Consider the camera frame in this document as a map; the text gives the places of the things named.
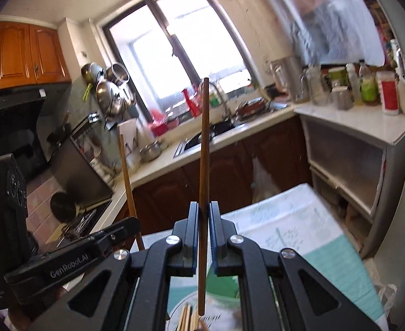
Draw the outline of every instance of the kitchen window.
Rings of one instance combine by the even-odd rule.
[[[239,38],[210,0],[144,0],[103,30],[148,119],[154,110],[190,118],[182,90],[193,98],[204,77],[225,99],[252,90]]]

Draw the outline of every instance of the window frame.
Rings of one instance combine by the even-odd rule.
[[[217,5],[217,2],[215,0],[207,0],[209,5],[214,9],[216,14],[218,15],[219,19],[225,26],[228,34],[233,40],[233,43],[236,45],[236,48],[239,51],[239,54],[241,55],[244,65],[247,68],[251,78],[256,81],[256,74],[255,70],[252,67],[252,63],[250,62],[250,57],[248,54],[248,51],[244,47],[241,38],[238,36],[236,30],[230,23],[230,21],[225,17],[225,15],[221,12],[221,9]],[[169,32],[167,31],[167,26],[169,25],[166,16],[164,15],[163,11],[157,4],[156,0],[142,0],[138,2],[137,4],[131,6],[128,8],[126,11],[122,12],[115,18],[111,19],[109,22],[107,22],[103,27],[103,33],[105,35],[105,38],[111,48],[112,53],[114,54],[115,58],[117,59],[117,62],[125,65],[122,55],[120,54],[120,51],[118,50],[117,44],[111,34],[110,29],[116,25],[118,22],[120,22],[122,19],[127,17],[128,15],[132,14],[133,12],[137,11],[138,9],[147,6],[151,13],[153,14],[153,17],[156,19],[157,23],[160,25],[161,29],[163,30],[164,34],[166,35],[170,45],[172,46],[173,54],[177,56],[177,58],[180,60],[185,72],[187,73],[191,83],[198,84],[202,81],[202,78],[198,75],[195,67],[193,66],[189,56],[187,55],[186,51],[184,50],[183,46],[180,43],[180,40],[176,35],[170,35]],[[153,122],[152,116],[146,107],[144,101],[142,100],[142,97],[137,90],[135,84],[133,83],[132,78],[129,79],[128,82],[128,87],[129,89],[133,92],[137,105],[140,108],[141,112],[143,113],[144,117],[146,118],[147,122]]]

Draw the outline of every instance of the tablecloth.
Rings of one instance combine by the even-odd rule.
[[[298,185],[259,203],[224,214],[222,218],[234,222],[239,234],[256,241],[263,249],[277,252],[284,247],[295,249],[377,322],[382,330],[388,330],[382,304],[362,260],[327,206],[308,184]],[[168,230],[143,236],[146,248],[171,232]],[[131,252],[136,250],[134,244]],[[204,319],[210,325],[210,330],[240,330],[237,278],[216,277],[211,268],[210,253],[207,270]],[[172,277],[167,307],[171,320],[166,324],[166,330],[175,331],[185,303],[196,305],[197,285],[196,275]]]

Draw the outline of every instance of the wooden chopstick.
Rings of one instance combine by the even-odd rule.
[[[131,181],[129,180],[128,165],[126,163],[125,141],[123,135],[118,136],[118,149],[120,150],[121,166],[123,168],[123,177],[125,179],[126,199],[128,203],[129,215],[137,218],[134,196],[132,195]],[[138,250],[144,250],[144,242],[140,232],[135,235],[135,239],[137,240]]]
[[[188,304],[184,305],[184,307],[181,310],[180,321],[178,322],[177,331],[181,331],[181,328],[183,327],[183,322],[184,319],[186,318],[187,306]]]
[[[209,79],[202,88],[201,161],[199,165],[198,314],[206,310],[207,232],[209,207]]]
[[[184,305],[181,310],[180,320],[176,331],[195,331],[200,329],[207,331],[207,325],[199,318],[195,308],[189,304]]]
[[[190,331],[195,331],[198,329],[198,321],[199,321],[198,313],[196,312],[196,310],[192,309],[192,317],[190,320]]]

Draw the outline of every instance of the cabinet door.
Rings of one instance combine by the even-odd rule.
[[[288,119],[244,140],[248,153],[259,159],[282,191],[311,182],[306,157],[302,157],[306,151],[299,147],[296,129],[301,126],[296,119],[298,117]]]
[[[195,190],[199,190],[199,160],[183,167]],[[221,214],[252,203],[252,161],[237,142],[210,154],[210,201],[217,201]]]
[[[30,25],[30,43],[37,83],[71,81],[56,30]]]
[[[196,195],[181,169],[159,177],[133,191],[143,235],[172,229],[188,216]]]
[[[29,25],[0,22],[0,89],[36,83]]]

